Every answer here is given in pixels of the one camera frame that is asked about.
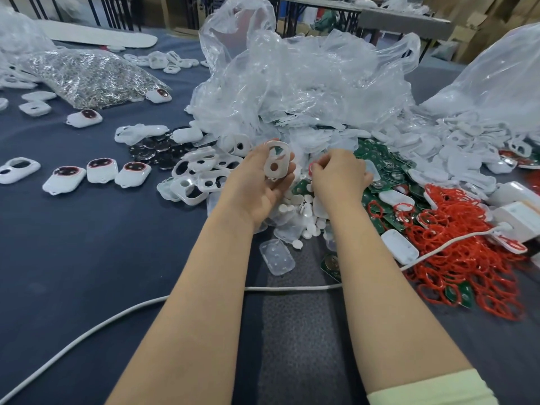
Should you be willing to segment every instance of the person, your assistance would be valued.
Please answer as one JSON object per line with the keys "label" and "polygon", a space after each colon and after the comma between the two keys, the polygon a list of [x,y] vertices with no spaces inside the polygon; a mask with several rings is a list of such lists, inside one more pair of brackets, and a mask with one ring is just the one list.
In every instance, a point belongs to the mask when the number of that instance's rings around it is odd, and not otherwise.
{"label": "person", "polygon": [[[266,144],[258,146],[227,179],[170,297],[106,405],[230,404],[253,232],[294,180],[294,154],[287,176],[266,179],[268,153]],[[373,178],[364,161],[331,149],[312,174],[334,229],[350,338],[370,404],[496,404],[362,207]]]}

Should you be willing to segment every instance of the white cord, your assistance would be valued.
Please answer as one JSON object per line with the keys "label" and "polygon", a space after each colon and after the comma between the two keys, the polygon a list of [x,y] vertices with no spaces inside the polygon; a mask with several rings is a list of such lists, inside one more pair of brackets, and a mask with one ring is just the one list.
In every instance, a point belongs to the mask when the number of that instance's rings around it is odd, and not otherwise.
{"label": "white cord", "polygon": [[[452,240],[447,241],[445,244],[443,244],[441,247],[436,248],[433,251],[430,251],[427,254],[424,254],[422,257],[418,258],[414,262],[408,265],[404,265],[401,267],[401,271],[405,271],[415,264],[420,263],[421,261],[424,261],[427,258],[430,258],[431,256],[439,253],[440,251],[447,248],[449,245],[454,244],[456,241],[468,239],[469,237],[473,236],[481,236],[481,235],[488,235],[493,233],[496,230],[500,230],[502,227],[497,226],[494,227],[488,231],[477,231],[474,233],[465,234],[463,236],[459,236],[456,238],[453,238]],[[247,292],[293,292],[293,291],[321,291],[321,290],[331,290],[334,288],[341,288],[341,284],[332,284],[330,286],[301,286],[301,287],[246,287],[244,290]],[[70,344],[68,344],[62,351],[60,351],[58,354],[56,354],[54,357],[52,357],[49,361],[45,362],[44,365],[42,365],[37,371],[35,371],[32,375],[30,375],[28,378],[26,378],[23,382],[21,382],[19,385],[17,385],[14,389],[10,391],[10,393],[6,396],[4,396],[2,399],[0,399],[0,405],[4,405],[6,402],[8,402],[11,398],[13,398],[15,395],[17,395],[20,391],[22,391],[28,384],[30,384],[32,381],[34,381],[39,375],[43,374],[46,370],[48,370],[56,361],[58,361],[60,358],[62,358],[68,351],[70,351],[73,347],[75,347],[79,342],[85,340],[87,337],[95,333],[96,331],[101,330],[104,326],[109,325],[110,323],[122,318],[123,316],[132,313],[134,311],[137,311],[140,308],[148,307],[153,304],[157,304],[159,302],[163,302],[168,298],[168,295],[164,297],[159,297],[153,300],[148,300],[145,302],[142,302],[140,304],[137,304],[136,306],[132,306],[128,308],[127,310],[122,311],[121,313],[118,313],[116,315],[113,315],[108,320],[103,321],[102,323],[98,324],[97,326],[89,329],[86,333],[78,337],[76,340],[72,341]]]}

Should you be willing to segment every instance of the yellow-green shirt sleeve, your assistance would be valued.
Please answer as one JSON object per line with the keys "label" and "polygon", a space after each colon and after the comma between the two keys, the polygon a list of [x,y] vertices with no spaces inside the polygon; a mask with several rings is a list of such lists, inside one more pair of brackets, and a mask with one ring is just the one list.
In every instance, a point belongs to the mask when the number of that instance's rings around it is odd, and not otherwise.
{"label": "yellow-green shirt sleeve", "polygon": [[370,405],[497,405],[476,369],[438,376],[368,395]]}

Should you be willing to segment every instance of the left arm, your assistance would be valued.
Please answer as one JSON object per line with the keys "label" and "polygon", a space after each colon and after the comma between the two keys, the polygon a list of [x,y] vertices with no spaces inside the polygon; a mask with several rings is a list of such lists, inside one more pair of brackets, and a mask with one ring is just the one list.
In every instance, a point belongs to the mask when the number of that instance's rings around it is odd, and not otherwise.
{"label": "left arm", "polygon": [[106,405],[229,404],[253,231],[294,179],[261,145],[231,173],[184,270]]}

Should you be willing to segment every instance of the right arm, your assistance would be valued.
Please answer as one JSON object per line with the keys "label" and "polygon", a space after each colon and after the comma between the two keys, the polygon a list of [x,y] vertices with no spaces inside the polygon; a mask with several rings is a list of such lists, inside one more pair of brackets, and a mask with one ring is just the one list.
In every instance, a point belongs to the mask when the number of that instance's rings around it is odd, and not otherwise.
{"label": "right arm", "polygon": [[368,394],[472,369],[409,285],[361,204],[372,180],[343,149],[313,165],[334,230],[354,355]]}

